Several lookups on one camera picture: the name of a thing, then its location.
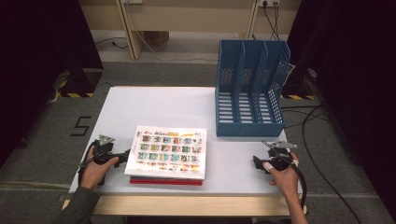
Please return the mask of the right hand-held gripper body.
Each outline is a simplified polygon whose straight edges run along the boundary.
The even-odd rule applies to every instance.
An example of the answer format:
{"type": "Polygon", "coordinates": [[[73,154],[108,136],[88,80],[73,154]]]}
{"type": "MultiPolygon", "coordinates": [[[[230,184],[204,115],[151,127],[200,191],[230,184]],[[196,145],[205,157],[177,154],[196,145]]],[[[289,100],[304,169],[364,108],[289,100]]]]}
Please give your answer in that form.
{"type": "Polygon", "coordinates": [[[278,171],[284,171],[293,164],[290,150],[297,148],[295,144],[285,141],[265,142],[264,144],[268,147],[268,155],[270,157],[268,162],[278,171]]]}

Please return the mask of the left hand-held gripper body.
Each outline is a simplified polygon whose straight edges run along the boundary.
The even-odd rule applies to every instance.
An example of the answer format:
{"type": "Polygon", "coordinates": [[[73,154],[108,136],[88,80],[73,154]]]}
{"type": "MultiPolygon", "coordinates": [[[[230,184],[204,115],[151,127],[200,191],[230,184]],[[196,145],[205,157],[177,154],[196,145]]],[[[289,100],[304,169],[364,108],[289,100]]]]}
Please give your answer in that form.
{"type": "Polygon", "coordinates": [[[105,164],[112,158],[124,158],[121,153],[113,154],[112,148],[114,146],[115,139],[110,136],[103,134],[99,135],[99,138],[93,142],[93,161],[97,164],[105,164]]]}

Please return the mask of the blue file rack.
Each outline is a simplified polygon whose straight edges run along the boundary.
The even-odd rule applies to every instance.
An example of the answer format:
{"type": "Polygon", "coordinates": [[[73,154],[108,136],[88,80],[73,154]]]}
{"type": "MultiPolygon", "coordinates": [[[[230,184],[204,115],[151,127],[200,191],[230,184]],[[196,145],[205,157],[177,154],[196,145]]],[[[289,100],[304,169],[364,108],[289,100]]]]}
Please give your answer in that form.
{"type": "Polygon", "coordinates": [[[290,49],[284,41],[222,40],[215,89],[218,136],[278,137],[290,49]]]}

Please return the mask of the person's right hand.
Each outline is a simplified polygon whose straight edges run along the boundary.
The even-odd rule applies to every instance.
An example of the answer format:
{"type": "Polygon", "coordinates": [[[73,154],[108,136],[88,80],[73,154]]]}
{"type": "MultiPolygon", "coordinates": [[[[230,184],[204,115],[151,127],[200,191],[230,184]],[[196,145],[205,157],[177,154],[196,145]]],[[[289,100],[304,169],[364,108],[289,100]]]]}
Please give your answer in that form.
{"type": "Polygon", "coordinates": [[[269,182],[270,186],[278,186],[287,200],[298,199],[298,175],[291,166],[284,171],[278,171],[269,162],[262,165],[273,177],[269,182]]]}

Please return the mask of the person's left hand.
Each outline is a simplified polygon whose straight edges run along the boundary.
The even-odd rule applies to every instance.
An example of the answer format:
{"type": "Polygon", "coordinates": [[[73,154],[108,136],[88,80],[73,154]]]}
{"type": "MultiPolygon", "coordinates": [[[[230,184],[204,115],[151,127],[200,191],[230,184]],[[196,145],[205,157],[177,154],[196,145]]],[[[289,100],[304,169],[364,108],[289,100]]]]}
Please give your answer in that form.
{"type": "Polygon", "coordinates": [[[94,190],[102,181],[108,170],[118,162],[119,158],[112,158],[104,164],[96,164],[94,161],[86,162],[85,171],[82,175],[80,186],[94,190]]]}

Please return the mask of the black striped stand base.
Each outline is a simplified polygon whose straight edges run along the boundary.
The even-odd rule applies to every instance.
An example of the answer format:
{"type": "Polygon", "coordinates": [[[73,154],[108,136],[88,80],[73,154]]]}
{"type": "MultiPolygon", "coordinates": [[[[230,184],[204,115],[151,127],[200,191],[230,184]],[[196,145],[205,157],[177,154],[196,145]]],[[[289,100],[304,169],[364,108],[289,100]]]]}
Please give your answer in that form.
{"type": "Polygon", "coordinates": [[[314,100],[315,96],[310,90],[305,75],[295,76],[293,74],[295,66],[290,64],[287,68],[287,79],[283,85],[281,97],[293,100],[314,100]]]}
{"type": "Polygon", "coordinates": [[[83,69],[80,76],[67,75],[58,89],[58,95],[67,98],[93,97],[102,74],[101,69],[83,69]]]}

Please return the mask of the black curtain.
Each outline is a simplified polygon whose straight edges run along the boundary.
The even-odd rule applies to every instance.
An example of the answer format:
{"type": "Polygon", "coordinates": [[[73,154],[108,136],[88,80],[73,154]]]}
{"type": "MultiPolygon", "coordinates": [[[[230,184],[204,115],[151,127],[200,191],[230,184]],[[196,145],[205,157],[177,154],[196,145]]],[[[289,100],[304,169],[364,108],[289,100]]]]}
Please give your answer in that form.
{"type": "Polygon", "coordinates": [[[396,0],[301,0],[288,44],[396,224],[396,0]]]}
{"type": "Polygon", "coordinates": [[[0,167],[63,71],[102,67],[78,0],[0,0],[0,167]]]}

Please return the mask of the beige wooden desk frame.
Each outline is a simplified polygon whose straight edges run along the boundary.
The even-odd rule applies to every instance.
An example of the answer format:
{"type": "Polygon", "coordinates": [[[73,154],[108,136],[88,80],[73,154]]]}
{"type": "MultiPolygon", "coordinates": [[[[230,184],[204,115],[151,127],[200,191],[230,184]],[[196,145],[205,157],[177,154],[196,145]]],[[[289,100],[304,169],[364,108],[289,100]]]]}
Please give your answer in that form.
{"type": "MultiPolygon", "coordinates": [[[[257,0],[78,0],[92,30],[121,30],[131,58],[144,31],[231,33],[251,38],[257,0]]],[[[280,0],[278,31],[287,35],[303,0],[280,0]]]]}

